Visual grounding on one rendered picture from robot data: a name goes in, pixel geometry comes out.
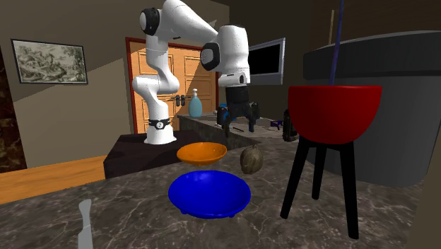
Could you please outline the orange bowl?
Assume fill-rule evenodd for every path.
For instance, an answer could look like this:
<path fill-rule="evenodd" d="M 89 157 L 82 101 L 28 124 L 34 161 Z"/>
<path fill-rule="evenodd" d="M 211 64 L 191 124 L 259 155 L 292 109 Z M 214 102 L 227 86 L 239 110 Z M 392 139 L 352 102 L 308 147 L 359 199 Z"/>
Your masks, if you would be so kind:
<path fill-rule="evenodd" d="M 196 142 L 185 145 L 177 151 L 177 157 L 182 162 L 193 166 L 208 166 L 219 161 L 227 153 L 223 144 L 214 142 Z"/>

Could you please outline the light blue soap dispenser bottle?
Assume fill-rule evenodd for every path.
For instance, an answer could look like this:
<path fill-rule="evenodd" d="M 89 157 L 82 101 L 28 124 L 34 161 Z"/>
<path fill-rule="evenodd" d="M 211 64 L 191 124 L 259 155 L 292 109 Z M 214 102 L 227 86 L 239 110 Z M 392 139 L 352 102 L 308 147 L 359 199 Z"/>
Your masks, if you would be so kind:
<path fill-rule="evenodd" d="M 202 104 L 197 94 L 197 89 L 193 89 L 192 97 L 188 105 L 188 113 L 190 117 L 200 117 L 202 114 Z"/>

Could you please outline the framed landscape wall picture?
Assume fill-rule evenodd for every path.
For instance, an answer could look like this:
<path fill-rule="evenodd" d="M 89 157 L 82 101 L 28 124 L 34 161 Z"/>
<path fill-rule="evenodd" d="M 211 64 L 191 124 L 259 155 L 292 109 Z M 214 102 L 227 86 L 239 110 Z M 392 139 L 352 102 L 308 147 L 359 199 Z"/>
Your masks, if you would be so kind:
<path fill-rule="evenodd" d="M 11 46 L 20 83 L 88 84 L 80 45 L 12 39 Z"/>

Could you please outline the wooden door with red frame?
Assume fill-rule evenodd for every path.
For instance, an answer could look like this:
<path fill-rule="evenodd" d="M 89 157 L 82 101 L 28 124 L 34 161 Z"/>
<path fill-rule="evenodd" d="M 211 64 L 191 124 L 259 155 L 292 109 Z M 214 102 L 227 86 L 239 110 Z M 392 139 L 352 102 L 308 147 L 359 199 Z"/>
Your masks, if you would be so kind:
<path fill-rule="evenodd" d="M 139 38 L 126 39 L 129 78 L 135 76 L 157 75 L 158 72 L 146 63 L 146 41 Z M 193 90 L 202 104 L 204 112 L 211 112 L 218 104 L 218 84 L 216 72 L 205 70 L 200 61 L 199 47 L 189 45 L 169 44 L 168 64 L 170 71 L 177 77 L 180 88 L 177 95 L 191 98 Z M 131 92 L 134 132 L 144 133 L 148 129 L 148 107 L 145 100 L 134 91 Z"/>

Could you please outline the brown coconut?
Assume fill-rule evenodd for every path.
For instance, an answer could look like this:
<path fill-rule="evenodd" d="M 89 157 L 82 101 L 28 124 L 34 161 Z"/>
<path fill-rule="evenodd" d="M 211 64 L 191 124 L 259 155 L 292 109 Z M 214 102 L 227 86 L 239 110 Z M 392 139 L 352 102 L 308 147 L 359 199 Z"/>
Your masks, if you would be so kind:
<path fill-rule="evenodd" d="M 240 155 L 240 165 L 245 174 L 254 174 L 263 166 L 263 155 L 258 146 L 253 145 L 244 149 Z"/>

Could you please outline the black and blue appliance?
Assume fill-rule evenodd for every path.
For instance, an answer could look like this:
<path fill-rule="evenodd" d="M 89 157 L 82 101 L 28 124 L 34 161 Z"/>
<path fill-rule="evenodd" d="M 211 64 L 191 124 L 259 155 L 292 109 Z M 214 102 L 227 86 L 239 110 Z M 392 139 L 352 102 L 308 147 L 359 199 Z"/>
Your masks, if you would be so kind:
<path fill-rule="evenodd" d="M 228 115 L 228 109 L 226 104 L 220 104 L 217 107 L 217 113 L 216 113 L 216 123 L 220 126 L 223 126 L 225 124 L 225 119 Z"/>

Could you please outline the blue stick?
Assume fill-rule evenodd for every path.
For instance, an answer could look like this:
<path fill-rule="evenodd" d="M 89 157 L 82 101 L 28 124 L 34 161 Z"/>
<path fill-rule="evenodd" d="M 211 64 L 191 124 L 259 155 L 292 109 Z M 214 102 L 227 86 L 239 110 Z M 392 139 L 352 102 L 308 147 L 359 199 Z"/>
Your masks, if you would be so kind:
<path fill-rule="evenodd" d="M 336 75 L 336 66 L 339 56 L 339 46 L 341 41 L 341 29 L 342 29 L 342 19 L 343 19 L 343 10 L 344 10 L 344 0 L 340 0 L 339 2 L 339 19 L 338 25 L 336 29 L 336 42 L 334 45 L 334 54 L 332 58 L 331 71 L 329 76 L 329 85 L 334 85 L 335 75 Z"/>

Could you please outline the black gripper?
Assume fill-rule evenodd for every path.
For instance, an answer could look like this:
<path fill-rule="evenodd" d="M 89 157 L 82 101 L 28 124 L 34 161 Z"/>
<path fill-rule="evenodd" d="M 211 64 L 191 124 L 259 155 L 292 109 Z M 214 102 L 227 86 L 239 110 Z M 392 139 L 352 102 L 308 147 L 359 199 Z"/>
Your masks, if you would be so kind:
<path fill-rule="evenodd" d="M 237 118 L 239 112 L 248 119 L 249 132 L 254 132 L 254 126 L 258 119 L 258 106 L 249 104 L 249 91 L 247 86 L 227 87 L 225 97 L 228 113 L 225 116 L 223 131 L 226 137 L 230 134 L 230 124 Z"/>

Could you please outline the tall black object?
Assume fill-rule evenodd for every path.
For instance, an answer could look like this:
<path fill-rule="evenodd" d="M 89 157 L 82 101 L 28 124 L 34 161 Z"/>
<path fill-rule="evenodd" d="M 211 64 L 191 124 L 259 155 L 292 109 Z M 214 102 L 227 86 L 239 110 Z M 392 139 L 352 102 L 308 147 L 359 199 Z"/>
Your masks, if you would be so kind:
<path fill-rule="evenodd" d="M 289 110 L 286 109 L 283 114 L 283 140 L 291 142 L 296 139 L 298 139 L 298 133 L 291 122 Z"/>

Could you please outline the large grey pot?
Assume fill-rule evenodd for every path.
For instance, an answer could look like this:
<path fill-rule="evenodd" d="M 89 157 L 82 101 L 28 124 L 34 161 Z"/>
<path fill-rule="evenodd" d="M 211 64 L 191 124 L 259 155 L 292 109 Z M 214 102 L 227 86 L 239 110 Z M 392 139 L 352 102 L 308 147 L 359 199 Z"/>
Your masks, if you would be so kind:
<path fill-rule="evenodd" d="M 427 174 L 441 126 L 441 30 L 342 41 L 337 85 L 379 85 L 380 106 L 354 142 L 356 179 L 409 187 Z"/>

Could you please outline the grey framed black screen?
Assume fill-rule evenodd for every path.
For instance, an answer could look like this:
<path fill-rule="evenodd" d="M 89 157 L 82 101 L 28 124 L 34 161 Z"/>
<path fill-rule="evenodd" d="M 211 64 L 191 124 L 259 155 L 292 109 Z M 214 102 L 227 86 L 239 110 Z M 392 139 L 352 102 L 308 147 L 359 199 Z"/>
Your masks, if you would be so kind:
<path fill-rule="evenodd" d="M 286 39 L 280 38 L 249 48 L 248 63 L 251 86 L 283 84 Z"/>

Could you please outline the thin wooden stick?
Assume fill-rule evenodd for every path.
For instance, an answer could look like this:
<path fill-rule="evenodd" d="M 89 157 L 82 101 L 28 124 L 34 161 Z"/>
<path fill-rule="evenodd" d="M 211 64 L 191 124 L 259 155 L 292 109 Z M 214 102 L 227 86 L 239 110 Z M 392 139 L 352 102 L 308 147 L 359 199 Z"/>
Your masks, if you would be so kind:
<path fill-rule="evenodd" d="M 332 41 L 332 34 L 333 34 L 333 28 L 334 28 L 334 15 L 335 15 L 335 10 L 332 9 L 331 10 L 331 17 L 330 17 L 330 24 L 329 24 L 328 45 L 330 45 L 331 41 Z"/>

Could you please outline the grey knife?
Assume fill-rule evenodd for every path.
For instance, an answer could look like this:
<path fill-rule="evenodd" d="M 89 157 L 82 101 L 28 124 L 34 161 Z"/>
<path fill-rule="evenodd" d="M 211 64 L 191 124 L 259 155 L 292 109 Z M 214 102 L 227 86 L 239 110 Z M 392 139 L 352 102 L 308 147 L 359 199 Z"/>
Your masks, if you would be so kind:
<path fill-rule="evenodd" d="M 91 199 L 85 199 L 79 203 L 78 208 L 82 216 L 83 228 L 78 234 L 78 249 L 93 249 L 92 228 L 90 222 Z"/>

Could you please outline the dark robot stand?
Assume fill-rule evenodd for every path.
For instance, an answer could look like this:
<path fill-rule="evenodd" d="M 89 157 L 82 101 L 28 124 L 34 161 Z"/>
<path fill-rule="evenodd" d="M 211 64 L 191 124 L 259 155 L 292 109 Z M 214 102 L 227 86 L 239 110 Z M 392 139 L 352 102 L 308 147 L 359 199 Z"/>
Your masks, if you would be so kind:
<path fill-rule="evenodd" d="M 121 135 L 103 161 L 105 178 L 136 173 L 178 163 L 177 151 L 188 144 L 203 141 L 192 130 L 176 131 L 176 141 L 169 144 L 145 144 L 146 134 Z"/>

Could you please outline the blue bowl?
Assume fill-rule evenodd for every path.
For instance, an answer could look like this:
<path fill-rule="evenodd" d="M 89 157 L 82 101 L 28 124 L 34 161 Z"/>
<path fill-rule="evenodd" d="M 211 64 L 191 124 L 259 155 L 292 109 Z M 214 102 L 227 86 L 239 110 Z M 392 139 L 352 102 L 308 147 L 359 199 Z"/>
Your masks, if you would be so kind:
<path fill-rule="evenodd" d="M 249 204 L 251 190 L 231 173 L 196 170 L 175 179 L 168 198 L 183 214 L 200 219 L 233 218 Z"/>

